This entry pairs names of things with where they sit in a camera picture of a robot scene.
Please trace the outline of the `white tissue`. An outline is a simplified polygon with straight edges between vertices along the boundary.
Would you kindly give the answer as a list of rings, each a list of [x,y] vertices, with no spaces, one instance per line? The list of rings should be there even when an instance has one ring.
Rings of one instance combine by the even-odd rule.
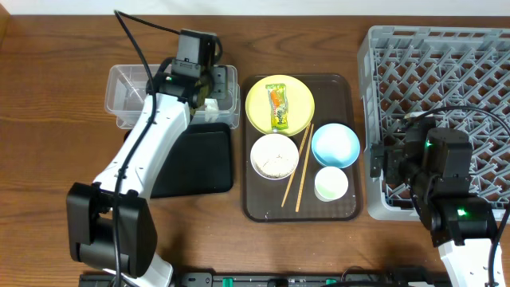
[[[218,100],[214,98],[206,98],[204,102],[205,113],[217,113],[219,112]]]

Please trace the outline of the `light blue bowl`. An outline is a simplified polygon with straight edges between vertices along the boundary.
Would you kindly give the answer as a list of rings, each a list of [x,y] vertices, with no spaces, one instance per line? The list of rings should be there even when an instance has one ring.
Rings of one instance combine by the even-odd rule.
[[[312,154],[324,167],[350,167],[360,150],[358,136],[344,124],[325,124],[312,136]]]

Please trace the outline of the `white green cup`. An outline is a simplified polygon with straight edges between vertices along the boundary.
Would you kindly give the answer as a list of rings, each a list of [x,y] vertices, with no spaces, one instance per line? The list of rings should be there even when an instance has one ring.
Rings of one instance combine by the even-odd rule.
[[[349,186],[346,174],[338,167],[323,167],[314,179],[314,192],[323,202],[331,202],[342,198]]]

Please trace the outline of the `green snack wrapper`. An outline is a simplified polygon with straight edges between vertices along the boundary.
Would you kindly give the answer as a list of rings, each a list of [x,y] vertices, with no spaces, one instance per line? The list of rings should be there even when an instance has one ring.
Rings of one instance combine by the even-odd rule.
[[[273,132],[278,132],[288,128],[288,100],[286,96],[286,85],[269,84],[265,86],[269,104],[271,106],[270,122]]]

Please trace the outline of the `yellow round plate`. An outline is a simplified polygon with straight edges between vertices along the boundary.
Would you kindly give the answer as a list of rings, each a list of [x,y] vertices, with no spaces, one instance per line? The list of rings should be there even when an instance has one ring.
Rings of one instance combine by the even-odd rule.
[[[288,100],[288,128],[278,131],[286,136],[294,136],[303,131],[312,121],[315,101],[308,86],[295,77],[272,75],[262,77],[248,91],[245,99],[245,113],[249,122],[264,134],[273,133],[270,114],[272,107],[267,85],[284,84]]]

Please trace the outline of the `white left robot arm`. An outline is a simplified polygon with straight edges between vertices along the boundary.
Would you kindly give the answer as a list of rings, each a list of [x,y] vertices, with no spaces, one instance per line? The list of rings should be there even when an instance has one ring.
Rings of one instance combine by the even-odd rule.
[[[71,258],[112,273],[115,286],[171,283],[148,202],[172,146],[213,92],[221,56],[216,34],[181,30],[176,57],[147,74],[143,109],[123,146],[92,183],[74,183],[67,194]]]

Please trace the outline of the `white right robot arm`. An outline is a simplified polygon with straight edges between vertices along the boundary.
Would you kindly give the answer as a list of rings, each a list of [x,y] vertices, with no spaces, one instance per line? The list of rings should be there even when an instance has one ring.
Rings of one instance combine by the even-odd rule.
[[[370,147],[370,176],[407,185],[451,284],[503,286],[501,222],[491,205],[470,192],[473,149],[465,132],[417,126],[403,147]]]

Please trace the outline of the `clear plastic waste bin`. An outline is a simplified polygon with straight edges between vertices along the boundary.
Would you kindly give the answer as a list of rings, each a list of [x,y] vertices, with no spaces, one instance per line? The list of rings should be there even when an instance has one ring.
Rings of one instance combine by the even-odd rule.
[[[205,113],[204,106],[192,117],[192,124],[225,123],[235,129],[239,125],[241,101],[237,83],[237,70],[232,65],[227,68],[227,94],[218,100],[219,112]],[[142,65],[114,65],[108,75],[104,108],[116,116],[116,124],[121,129],[135,126],[143,110],[146,97],[147,74]]]

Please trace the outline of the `grey dishwasher rack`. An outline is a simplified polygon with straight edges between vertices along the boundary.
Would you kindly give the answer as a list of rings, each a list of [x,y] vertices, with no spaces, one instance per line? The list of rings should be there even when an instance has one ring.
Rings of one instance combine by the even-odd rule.
[[[434,110],[473,146],[470,190],[501,219],[509,202],[507,29],[373,26],[358,51],[365,142],[402,147],[399,123]]]

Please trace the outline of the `brown serving tray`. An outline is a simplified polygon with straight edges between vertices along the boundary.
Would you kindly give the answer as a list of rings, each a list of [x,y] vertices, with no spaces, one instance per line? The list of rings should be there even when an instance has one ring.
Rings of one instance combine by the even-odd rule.
[[[298,75],[296,78],[308,86],[314,97],[316,109],[312,122],[315,130],[333,123],[345,124],[349,128],[355,126],[351,89],[344,77],[338,74],[309,74]],[[306,150],[301,154],[290,192],[282,208],[281,202],[288,179],[265,179],[256,173],[250,162],[251,148],[260,137],[262,133],[249,122],[247,116],[243,116],[244,166],[241,172],[243,175],[241,200],[242,210],[247,218],[254,222],[349,221],[359,215],[363,206],[359,161],[343,170],[349,182],[347,193],[340,199],[323,202],[314,192],[314,179],[322,166],[310,152],[300,211],[296,213],[296,200]]]

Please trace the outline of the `right wooden chopstick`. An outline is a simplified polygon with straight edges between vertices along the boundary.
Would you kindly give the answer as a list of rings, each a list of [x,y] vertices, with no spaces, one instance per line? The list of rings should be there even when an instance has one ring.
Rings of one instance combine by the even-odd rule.
[[[306,180],[306,174],[307,174],[307,169],[308,169],[308,161],[309,161],[311,145],[312,145],[312,134],[313,134],[313,131],[314,131],[314,127],[315,127],[315,125],[311,124],[310,130],[309,130],[308,143],[307,143],[306,153],[305,153],[305,157],[304,157],[304,165],[303,165],[303,170],[302,170],[302,174],[301,174],[301,177],[300,177],[299,192],[298,192],[298,197],[297,197],[297,200],[296,200],[296,208],[295,208],[295,212],[296,213],[298,213],[300,211],[300,204],[301,204],[301,199],[302,199],[303,190],[304,190],[304,183],[305,183],[305,180]]]

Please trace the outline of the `wooden chopstick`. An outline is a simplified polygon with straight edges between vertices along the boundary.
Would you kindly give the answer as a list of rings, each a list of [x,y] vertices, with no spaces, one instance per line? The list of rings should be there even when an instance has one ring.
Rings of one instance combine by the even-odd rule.
[[[301,174],[301,177],[300,177],[299,192],[298,192],[298,197],[297,197],[297,200],[296,200],[296,208],[295,208],[295,212],[296,213],[298,213],[300,211],[300,204],[301,204],[301,199],[302,199],[303,190],[304,190],[304,183],[305,183],[305,180],[306,180],[306,174],[307,174],[307,169],[308,169],[308,161],[309,161],[311,145],[312,145],[312,134],[313,134],[313,131],[314,131],[314,127],[315,127],[315,125],[311,124],[310,130],[309,130],[308,143],[307,143],[306,153],[305,153],[305,157],[304,157],[304,165],[303,165],[303,170],[302,170],[302,174]]]
[[[286,200],[287,200],[287,197],[288,197],[288,194],[290,192],[290,188],[292,186],[292,181],[293,181],[293,178],[294,178],[294,175],[295,175],[295,172],[296,172],[296,169],[297,169],[297,165],[299,164],[300,162],[300,157],[301,157],[301,154],[303,152],[303,149],[304,149],[304,144],[305,144],[305,141],[306,139],[308,138],[308,134],[311,130],[311,128],[313,128],[313,124],[308,124],[308,126],[305,128],[305,131],[304,131],[304,135],[301,139],[301,142],[300,142],[300,147],[298,149],[298,157],[297,157],[297,164],[296,164],[296,167],[294,169],[294,171],[291,173],[291,175],[289,176],[289,180],[288,180],[288,184],[287,184],[287,187],[285,189],[285,193],[284,193],[284,197],[282,199],[282,202],[281,202],[281,205],[280,207],[284,207],[285,203],[286,203]]]

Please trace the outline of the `left wooden chopstick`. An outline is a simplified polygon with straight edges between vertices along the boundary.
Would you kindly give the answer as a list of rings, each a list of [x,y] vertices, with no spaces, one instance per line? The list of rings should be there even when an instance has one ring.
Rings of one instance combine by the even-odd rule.
[[[304,131],[304,135],[301,139],[301,142],[300,142],[300,147],[298,149],[298,157],[297,157],[297,164],[296,164],[296,167],[294,169],[294,171],[291,173],[291,175],[289,176],[289,180],[288,180],[288,184],[287,184],[287,187],[285,189],[285,193],[284,193],[284,197],[282,199],[282,202],[281,202],[281,205],[280,207],[284,207],[285,203],[286,203],[286,200],[287,200],[287,197],[288,197],[288,194],[290,192],[290,188],[292,186],[292,181],[293,181],[293,178],[294,178],[294,175],[295,175],[295,172],[296,172],[296,169],[297,169],[297,165],[299,164],[300,162],[300,157],[301,157],[301,154],[303,152],[303,149],[304,149],[304,144],[305,144],[305,141],[306,139],[308,138],[308,134],[311,130],[311,128],[313,128],[313,124],[308,124],[308,126],[305,128],[305,131]]]

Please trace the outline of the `black plastic tray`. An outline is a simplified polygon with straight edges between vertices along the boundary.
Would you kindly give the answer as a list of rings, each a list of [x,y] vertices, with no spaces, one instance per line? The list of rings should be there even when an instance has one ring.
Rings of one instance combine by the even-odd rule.
[[[233,186],[227,124],[192,124],[162,160],[151,190],[152,199],[222,193]]]

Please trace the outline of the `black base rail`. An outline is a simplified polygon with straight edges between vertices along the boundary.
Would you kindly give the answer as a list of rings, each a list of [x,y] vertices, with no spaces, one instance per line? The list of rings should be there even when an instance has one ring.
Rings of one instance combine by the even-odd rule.
[[[385,275],[348,273],[333,276],[255,276],[184,273],[170,283],[170,287],[320,287],[335,286],[424,286],[451,287],[449,280],[421,273],[392,273]]]

